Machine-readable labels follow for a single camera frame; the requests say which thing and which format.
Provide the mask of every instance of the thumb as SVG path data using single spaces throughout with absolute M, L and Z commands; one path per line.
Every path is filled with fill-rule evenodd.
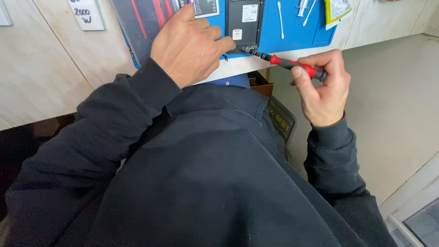
M 312 97 L 312 95 L 317 93 L 310 76 L 304 68 L 294 66 L 291 69 L 291 73 L 293 74 L 294 84 L 297 86 L 297 90 L 303 98 Z

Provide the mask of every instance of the sticker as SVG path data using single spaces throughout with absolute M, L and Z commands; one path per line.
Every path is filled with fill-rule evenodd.
M 258 5 L 250 4 L 242 6 L 242 22 L 255 22 L 258 20 Z
M 235 29 L 232 33 L 233 40 L 242 40 L 242 29 Z

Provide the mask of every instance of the person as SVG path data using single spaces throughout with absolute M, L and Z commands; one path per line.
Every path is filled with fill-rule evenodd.
M 187 5 L 133 76 L 79 104 L 8 190 L 7 246 L 396 246 L 358 174 L 341 52 L 299 59 L 324 66 L 322 86 L 292 69 L 313 127 L 307 182 L 277 151 L 267 98 L 188 87 L 235 48 L 220 36 Z

